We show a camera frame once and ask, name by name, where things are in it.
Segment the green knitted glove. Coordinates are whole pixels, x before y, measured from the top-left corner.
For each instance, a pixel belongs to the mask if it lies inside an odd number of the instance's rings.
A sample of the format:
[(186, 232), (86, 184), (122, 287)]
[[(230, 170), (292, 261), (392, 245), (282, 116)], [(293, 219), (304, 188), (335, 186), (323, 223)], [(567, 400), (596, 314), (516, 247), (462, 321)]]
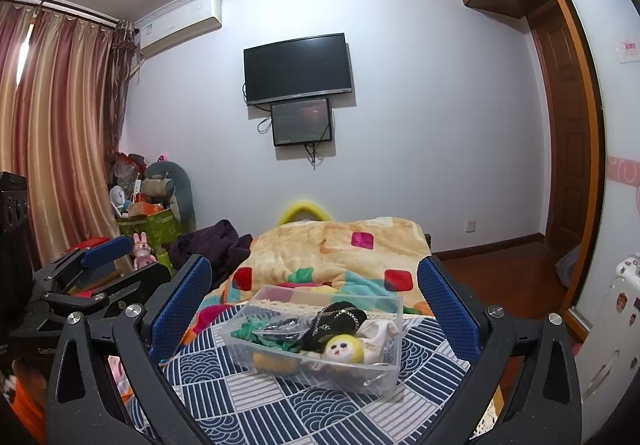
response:
[(279, 315), (271, 318), (250, 317), (239, 329), (231, 332), (235, 339), (297, 353), (303, 347), (303, 339), (309, 329), (307, 321), (295, 316)]

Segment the silver sequin item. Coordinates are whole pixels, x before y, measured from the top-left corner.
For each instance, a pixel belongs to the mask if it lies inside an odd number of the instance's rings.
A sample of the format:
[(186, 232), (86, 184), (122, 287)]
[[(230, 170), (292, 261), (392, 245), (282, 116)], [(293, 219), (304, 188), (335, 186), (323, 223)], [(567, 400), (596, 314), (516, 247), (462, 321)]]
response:
[(278, 316), (263, 321), (254, 333), (260, 339), (295, 342), (306, 335), (311, 324), (308, 317)]

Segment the cream cloth pouch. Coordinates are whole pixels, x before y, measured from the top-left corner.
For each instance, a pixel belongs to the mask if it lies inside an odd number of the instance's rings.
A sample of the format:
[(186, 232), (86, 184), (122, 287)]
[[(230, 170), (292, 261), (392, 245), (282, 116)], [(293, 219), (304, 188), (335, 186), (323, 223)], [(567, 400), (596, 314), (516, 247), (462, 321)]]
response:
[(382, 363), (384, 347), (398, 335), (399, 329), (391, 319), (367, 319), (356, 332), (367, 365)]

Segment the yellow plush face toy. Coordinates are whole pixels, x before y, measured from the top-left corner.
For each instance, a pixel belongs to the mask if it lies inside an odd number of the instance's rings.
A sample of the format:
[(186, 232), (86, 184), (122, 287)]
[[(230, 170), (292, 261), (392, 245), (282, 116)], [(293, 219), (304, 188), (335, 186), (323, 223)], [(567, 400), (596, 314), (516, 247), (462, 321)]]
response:
[(326, 342), (321, 357), (340, 364), (362, 364), (363, 344), (353, 335), (335, 335)]

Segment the black hat with chains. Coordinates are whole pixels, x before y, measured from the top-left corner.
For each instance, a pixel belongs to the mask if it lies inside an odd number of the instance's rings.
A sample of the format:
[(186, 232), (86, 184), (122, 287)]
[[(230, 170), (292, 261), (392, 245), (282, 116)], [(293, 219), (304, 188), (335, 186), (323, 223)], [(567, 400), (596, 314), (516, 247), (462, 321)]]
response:
[(314, 316), (311, 328), (302, 338), (302, 349), (321, 353), (335, 335), (354, 335), (367, 320), (367, 314), (347, 301), (337, 301)]

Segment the yellow green sponge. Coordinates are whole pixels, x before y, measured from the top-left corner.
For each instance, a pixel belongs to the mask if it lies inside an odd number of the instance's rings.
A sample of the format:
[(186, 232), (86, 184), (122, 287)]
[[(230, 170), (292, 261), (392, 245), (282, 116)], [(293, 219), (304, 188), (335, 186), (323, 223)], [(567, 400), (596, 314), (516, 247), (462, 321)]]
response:
[(252, 364), (260, 373), (273, 376), (293, 376), (298, 371), (298, 359), (270, 352), (255, 352)]

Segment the red box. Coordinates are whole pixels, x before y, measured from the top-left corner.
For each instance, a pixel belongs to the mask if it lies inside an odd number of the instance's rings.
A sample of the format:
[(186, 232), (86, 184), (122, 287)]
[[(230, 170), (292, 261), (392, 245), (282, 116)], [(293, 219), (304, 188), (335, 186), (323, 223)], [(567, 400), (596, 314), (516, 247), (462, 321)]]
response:
[(64, 251), (64, 255), (72, 254), (112, 254), (118, 249), (118, 242), (116, 239), (110, 239), (106, 237), (92, 237), (90, 239), (81, 241), (75, 246), (71, 246)]

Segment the pink rabbit figure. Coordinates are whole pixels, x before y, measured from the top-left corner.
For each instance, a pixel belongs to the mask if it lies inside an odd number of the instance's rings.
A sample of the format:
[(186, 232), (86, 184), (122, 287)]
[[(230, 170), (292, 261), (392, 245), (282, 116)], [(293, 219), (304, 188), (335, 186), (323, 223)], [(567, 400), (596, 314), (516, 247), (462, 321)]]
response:
[(143, 267), (156, 262), (156, 257), (152, 254), (151, 246), (148, 243), (148, 238), (146, 238), (144, 231), (141, 231), (141, 233), (134, 233), (134, 235), (132, 235), (132, 240), (134, 240), (132, 253), (134, 254), (135, 271), (143, 269)]

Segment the green bottle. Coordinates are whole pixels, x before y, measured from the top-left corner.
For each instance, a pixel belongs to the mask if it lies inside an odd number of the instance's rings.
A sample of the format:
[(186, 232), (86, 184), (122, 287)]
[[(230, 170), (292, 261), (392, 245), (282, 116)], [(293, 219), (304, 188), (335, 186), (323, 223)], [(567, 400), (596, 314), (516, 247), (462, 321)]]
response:
[(156, 251), (155, 256), (156, 256), (157, 262), (165, 266), (166, 269), (168, 269), (168, 271), (170, 272), (171, 276), (175, 275), (174, 268), (172, 267), (169, 254), (165, 248), (160, 247), (160, 249)]

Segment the green storage box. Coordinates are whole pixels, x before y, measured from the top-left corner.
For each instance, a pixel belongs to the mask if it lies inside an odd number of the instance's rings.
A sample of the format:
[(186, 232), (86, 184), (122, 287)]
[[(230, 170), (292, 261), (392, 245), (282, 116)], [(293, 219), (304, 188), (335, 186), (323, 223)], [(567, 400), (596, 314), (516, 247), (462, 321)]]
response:
[(121, 217), (117, 224), (122, 235), (127, 237), (144, 231), (154, 252), (169, 247), (182, 234), (182, 225), (170, 210), (149, 216)]

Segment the white suitcase with stickers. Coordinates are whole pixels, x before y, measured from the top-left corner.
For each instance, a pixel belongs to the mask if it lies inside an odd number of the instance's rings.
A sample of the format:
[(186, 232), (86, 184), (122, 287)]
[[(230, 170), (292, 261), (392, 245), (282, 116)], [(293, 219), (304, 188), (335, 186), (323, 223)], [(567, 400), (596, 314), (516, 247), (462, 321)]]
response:
[(616, 266), (596, 322), (575, 357), (582, 398), (582, 439), (614, 413), (639, 370), (639, 255)]

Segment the grey plush toy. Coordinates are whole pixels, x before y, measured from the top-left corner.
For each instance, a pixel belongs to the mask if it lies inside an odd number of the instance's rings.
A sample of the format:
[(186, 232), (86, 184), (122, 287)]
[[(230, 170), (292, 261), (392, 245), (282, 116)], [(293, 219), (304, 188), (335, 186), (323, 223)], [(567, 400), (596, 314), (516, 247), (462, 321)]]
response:
[(146, 197), (169, 204), (172, 215), (181, 224), (194, 220), (191, 181), (186, 171), (175, 162), (156, 161), (149, 165), (142, 179), (141, 192)]

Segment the dark purple clothing pile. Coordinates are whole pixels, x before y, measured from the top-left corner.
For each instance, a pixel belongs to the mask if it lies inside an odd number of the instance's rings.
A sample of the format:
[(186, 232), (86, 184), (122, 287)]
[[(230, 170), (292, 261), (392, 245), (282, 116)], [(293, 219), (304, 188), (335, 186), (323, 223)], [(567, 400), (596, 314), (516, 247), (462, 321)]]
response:
[(181, 269), (193, 254), (206, 257), (212, 266), (214, 290), (250, 256), (253, 236), (240, 236), (228, 220), (220, 220), (213, 226), (181, 235), (170, 246), (168, 254), (174, 269)]

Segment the blue white patterned tablecloth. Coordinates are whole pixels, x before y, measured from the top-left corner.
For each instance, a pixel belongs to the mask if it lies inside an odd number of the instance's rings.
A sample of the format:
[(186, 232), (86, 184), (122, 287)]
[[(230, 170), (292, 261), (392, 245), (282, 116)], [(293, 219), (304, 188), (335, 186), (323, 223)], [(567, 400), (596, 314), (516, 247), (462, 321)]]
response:
[(160, 366), (215, 444), (414, 444), (470, 368), (434, 318), (411, 315), (392, 397), (306, 387), (235, 365), (220, 332), (236, 312), (222, 311)]

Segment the yellow curved headboard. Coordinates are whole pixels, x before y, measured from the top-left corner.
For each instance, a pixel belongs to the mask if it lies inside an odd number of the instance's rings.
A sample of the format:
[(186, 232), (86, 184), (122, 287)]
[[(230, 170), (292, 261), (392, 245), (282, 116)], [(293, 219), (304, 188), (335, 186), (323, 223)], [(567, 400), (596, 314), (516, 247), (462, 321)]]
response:
[(298, 222), (299, 220), (316, 220), (317, 222), (326, 222), (331, 220), (326, 211), (310, 201), (296, 201), (289, 205), (278, 220), (278, 225), (282, 226), (288, 223)]

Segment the striped pink curtain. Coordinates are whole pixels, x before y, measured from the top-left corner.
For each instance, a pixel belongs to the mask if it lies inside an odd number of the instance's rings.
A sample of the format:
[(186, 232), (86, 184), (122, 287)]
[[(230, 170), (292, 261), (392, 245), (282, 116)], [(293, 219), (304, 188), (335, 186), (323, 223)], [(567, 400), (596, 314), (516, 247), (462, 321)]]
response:
[(42, 6), (1, 4), (1, 168), (27, 182), (37, 266), (118, 234), (108, 195), (134, 31)]

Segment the clear plastic storage box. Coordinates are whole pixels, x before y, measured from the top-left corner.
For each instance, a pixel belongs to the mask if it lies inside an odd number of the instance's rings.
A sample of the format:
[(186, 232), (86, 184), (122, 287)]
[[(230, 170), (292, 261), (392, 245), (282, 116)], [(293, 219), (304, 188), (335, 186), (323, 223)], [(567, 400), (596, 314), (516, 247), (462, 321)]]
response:
[(308, 387), (390, 396), (400, 371), (402, 302), (265, 286), (220, 335), (235, 365)]

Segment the beige colourful patch blanket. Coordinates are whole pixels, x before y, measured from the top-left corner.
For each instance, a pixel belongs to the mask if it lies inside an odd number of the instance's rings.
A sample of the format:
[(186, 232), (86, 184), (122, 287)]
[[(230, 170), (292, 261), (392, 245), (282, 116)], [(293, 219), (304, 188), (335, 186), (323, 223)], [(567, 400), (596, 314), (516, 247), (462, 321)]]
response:
[(182, 337), (183, 347), (230, 305), (254, 298), (265, 286), (368, 297), (400, 295), (406, 313), (433, 314), (416, 278), (419, 262), (432, 252), (422, 227), (413, 220), (301, 220), (266, 231), (248, 251), (248, 257), (205, 295)]

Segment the brown wooden door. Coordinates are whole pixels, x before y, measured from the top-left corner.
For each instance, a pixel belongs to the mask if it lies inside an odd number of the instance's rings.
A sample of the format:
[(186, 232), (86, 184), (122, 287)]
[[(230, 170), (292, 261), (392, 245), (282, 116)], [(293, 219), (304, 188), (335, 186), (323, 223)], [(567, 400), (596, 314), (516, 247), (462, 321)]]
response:
[(546, 243), (562, 257), (582, 242), (590, 191), (590, 128), (575, 43), (550, 1), (527, 17), (544, 77), (551, 137)]

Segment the white wardrobe with hearts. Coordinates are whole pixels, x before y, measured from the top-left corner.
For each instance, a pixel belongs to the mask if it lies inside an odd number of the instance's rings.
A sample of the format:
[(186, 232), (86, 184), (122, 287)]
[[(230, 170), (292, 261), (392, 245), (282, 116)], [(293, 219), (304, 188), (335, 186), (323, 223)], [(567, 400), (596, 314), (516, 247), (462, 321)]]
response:
[(571, 0), (590, 49), (604, 125), (598, 238), (575, 311), (593, 325), (614, 269), (639, 251), (639, 13), (631, 0)]

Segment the white wall socket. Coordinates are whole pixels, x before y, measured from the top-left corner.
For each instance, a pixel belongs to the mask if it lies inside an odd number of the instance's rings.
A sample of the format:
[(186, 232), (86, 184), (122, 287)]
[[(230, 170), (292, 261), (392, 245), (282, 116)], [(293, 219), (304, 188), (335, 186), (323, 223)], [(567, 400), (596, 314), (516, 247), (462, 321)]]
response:
[(467, 233), (472, 233), (473, 231), (475, 231), (475, 227), (476, 227), (475, 220), (467, 220), (465, 222), (465, 231)]

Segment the small black wall monitor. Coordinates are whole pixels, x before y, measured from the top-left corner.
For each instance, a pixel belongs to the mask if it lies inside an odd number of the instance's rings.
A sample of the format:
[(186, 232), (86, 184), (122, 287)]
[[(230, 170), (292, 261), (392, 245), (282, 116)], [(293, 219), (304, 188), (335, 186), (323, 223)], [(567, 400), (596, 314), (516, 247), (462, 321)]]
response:
[(271, 132), (276, 147), (319, 144), (333, 138), (328, 98), (304, 98), (271, 106)]

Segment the white wall air conditioner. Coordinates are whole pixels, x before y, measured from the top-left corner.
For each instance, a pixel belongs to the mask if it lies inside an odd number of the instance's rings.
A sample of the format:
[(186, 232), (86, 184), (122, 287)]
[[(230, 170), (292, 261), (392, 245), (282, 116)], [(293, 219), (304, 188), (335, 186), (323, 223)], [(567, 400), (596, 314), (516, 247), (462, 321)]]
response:
[(222, 0), (194, 0), (139, 27), (140, 53), (151, 58), (222, 27)]

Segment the large black wall television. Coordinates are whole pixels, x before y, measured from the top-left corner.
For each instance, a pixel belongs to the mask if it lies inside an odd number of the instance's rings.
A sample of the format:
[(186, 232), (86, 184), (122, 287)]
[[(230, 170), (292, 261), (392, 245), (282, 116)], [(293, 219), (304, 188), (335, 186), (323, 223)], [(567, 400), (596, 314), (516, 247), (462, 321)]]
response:
[(245, 96), (252, 105), (352, 91), (344, 33), (255, 46), (243, 57)]

